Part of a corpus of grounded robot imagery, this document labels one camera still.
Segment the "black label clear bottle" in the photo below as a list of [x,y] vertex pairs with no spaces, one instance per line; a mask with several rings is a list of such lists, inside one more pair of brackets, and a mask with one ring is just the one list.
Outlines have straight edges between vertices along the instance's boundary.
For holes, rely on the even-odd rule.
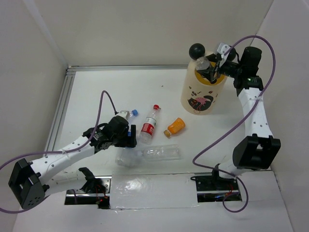
[[199,57],[195,61],[195,70],[196,71],[204,71],[207,70],[210,67],[210,61],[207,59],[207,57]]

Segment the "blue label white cap bottle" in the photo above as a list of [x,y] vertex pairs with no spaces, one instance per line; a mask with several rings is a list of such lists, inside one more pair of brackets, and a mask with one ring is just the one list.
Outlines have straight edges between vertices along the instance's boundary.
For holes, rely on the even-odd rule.
[[136,152],[135,148],[119,148],[116,153],[115,163],[128,168],[137,166],[140,160]]

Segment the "orange juice bottle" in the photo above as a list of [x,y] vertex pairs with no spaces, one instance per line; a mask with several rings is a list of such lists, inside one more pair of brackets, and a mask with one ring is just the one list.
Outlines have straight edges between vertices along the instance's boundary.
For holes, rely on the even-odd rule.
[[164,135],[169,138],[185,128],[185,122],[181,118],[177,118],[173,123],[171,123],[166,130],[164,130]]

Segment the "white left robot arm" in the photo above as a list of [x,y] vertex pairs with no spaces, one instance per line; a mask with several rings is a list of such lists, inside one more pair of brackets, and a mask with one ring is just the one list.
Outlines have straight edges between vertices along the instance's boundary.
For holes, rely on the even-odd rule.
[[114,116],[109,123],[89,128],[77,140],[59,151],[28,162],[17,161],[9,179],[9,187],[24,210],[40,204],[51,194],[71,189],[91,193],[105,192],[102,181],[86,167],[75,172],[65,169],[110,146],[134,148],[137,145],[136,126],[122,116]]

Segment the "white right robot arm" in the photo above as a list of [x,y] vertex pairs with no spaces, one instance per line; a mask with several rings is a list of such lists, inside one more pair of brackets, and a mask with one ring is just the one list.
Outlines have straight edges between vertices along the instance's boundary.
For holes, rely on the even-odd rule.
[[216,65],[211,73],[218,72],[234,79],[233,85],[241,102],[245,118],[245,137],[234,148],[232,159],[217,164],[212,172],[211,185],[222,189],[227,179],[245,172],[267,170],[277,155],[281,142],[271,132],[264,108],[262,79],[257,75],[262,51],[256,47],[246,47],[241,60],[234,63],[235,49],[224,53],[230,46],[221,43],[215,51]]

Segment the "cream bin with black ears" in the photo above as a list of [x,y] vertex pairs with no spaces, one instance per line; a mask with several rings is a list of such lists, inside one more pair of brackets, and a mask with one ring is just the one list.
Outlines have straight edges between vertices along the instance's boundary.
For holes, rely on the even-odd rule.
[[[211,112],[212,108],[216,104],[220,93],[228,79],[225,75],[216,74],[216,63],[210,62],[208,68],[213,72],[217,82],[215,84],[202,84],[196,78],[195,61],[199,57],[207,56],[205,47],[200,43],[195,43],[189,48],[189,56],[191,58],[186,72],[184,80],[183,90],[181,94],[181,104],[183,108],[194,115],[206,115]],[[233,52],[231,57],[225,55],[222,57],[220,66],[226,60],[233,60],[236,54]]]

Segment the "red label red cap bottle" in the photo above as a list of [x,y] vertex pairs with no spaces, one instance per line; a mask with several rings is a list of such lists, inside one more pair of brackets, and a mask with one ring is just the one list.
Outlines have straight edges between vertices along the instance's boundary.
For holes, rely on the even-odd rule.
[[161,108],[159,105],[153,105],[152,109],[149,111],[147,117],[145,118],[139,134],[139,140],[144,144],[149,145],[152,142],[160,109]]

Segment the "crushed blue cap water bottle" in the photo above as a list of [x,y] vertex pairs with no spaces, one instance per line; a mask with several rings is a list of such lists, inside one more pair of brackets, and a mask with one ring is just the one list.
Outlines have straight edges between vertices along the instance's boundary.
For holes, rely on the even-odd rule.
[[139,115],[138,111],[136,109],[129,111],[128,113],[128,121],[131,122],[133,119],[135,119]]

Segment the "clear unlabelled plastic bottle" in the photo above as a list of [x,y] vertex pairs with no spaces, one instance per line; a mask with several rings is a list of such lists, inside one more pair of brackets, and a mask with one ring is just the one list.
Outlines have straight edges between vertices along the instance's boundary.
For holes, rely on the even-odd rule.
[[146,161],[171,161],[181,159],[178,145],[158,145],[145,147],[137,150],[136,156]]

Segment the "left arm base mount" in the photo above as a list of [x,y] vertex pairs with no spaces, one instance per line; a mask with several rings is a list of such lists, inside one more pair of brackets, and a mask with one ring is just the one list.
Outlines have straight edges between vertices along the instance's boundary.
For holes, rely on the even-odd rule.
[[88,168],[79,168],[81,183],[66,192],[64,205],[96,205],[110,209],[111,176],[95,176]]

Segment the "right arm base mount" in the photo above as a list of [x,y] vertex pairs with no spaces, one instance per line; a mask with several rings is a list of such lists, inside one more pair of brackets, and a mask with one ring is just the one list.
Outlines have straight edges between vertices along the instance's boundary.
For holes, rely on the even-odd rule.
[[238,183],[235,179],[222,179],[211,174],[198,174],[190,177],[195,182],[198,203],[242,201]]

